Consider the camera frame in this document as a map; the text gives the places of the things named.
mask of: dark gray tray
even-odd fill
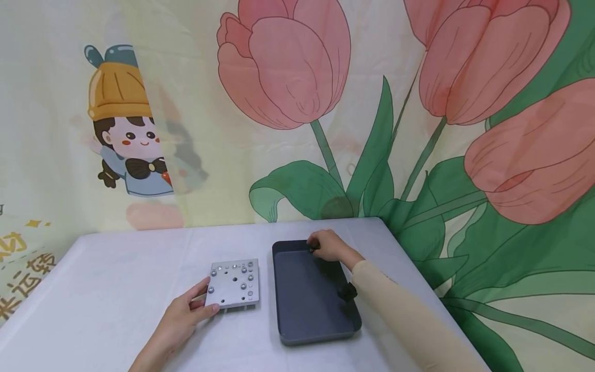
[[[337,291],[347,283],[339,262],[315,258],[305,240],[273,244],[277,327],[284,345],[345,339],[362,320]]]

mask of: pink tulip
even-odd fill
[[[343,93],[351,42],[337,0],[239,0],[221,17],[219,77],[236,106],[274,129],[331,111]]]
[[[555,218],[595,185],[595,79],[569,85],[480,136],[465,170],[504,217]]]
[[[419,96],[449,124],[501,110],[552,54],[570,20],[568,0],[405,0],[427,55]]]

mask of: sleeve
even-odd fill
[[[120,158],[114,150],[107,146],[103,146],[99,154],[112,171],[116,172],[120,177],[125,175],[126,165],[124,165],[124,159]]]
[[[361,261],[353,268],[358,295],[378,312],[422,371],[486,370],[476,354],[415,295]]]

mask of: fabric backdrop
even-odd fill
[[[0,324],[82,234],[377,216],[492,370],[594,370],[592,14],[1,4]]]

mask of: white tablecloth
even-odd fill
[[[358,299],[364,326],[354,338],[281,344],[271,247],[319,229],[334,229],[472,347],[382,221],[354,218],[83,236],[0,329],[2,370],[126,371],[167,305],[207,276],[212,262],[257,258],[260,304],[203,324],[168,371],[418,371]]]

